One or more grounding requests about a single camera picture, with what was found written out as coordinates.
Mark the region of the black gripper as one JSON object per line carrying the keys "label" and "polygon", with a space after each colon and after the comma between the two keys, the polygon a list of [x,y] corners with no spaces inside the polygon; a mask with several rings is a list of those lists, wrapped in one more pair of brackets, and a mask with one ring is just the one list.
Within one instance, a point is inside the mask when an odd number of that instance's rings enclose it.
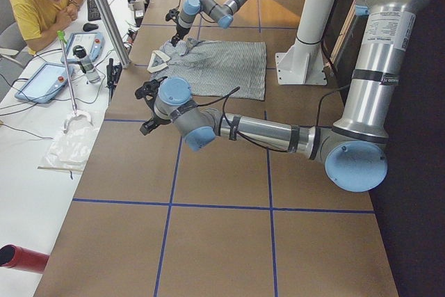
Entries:
{"label": "black gripper", "polygon": [[145,101],[146,105],[148,105],[149,109],[152,112],[152,117],[145,121],[144,123],[142,123],[141,127],[140,127],[140,132],[143,135],[148,135],[150,132],[152,132],[153,130],[155,130],[156,128],[158,128],[161,125],[168,125],[171,123],[171,120],[168,119],[163,119],[160,118],[155,110],[154,110],[154,100],[146,100]]}
{"label": "black gripper", "polygon": [[172,46],[176,46],[177,43],[184,39],[185,36],[188,35],[188,29],[185,29],[182,26],[176,27],[176,33],[171,38],[171,44]]}

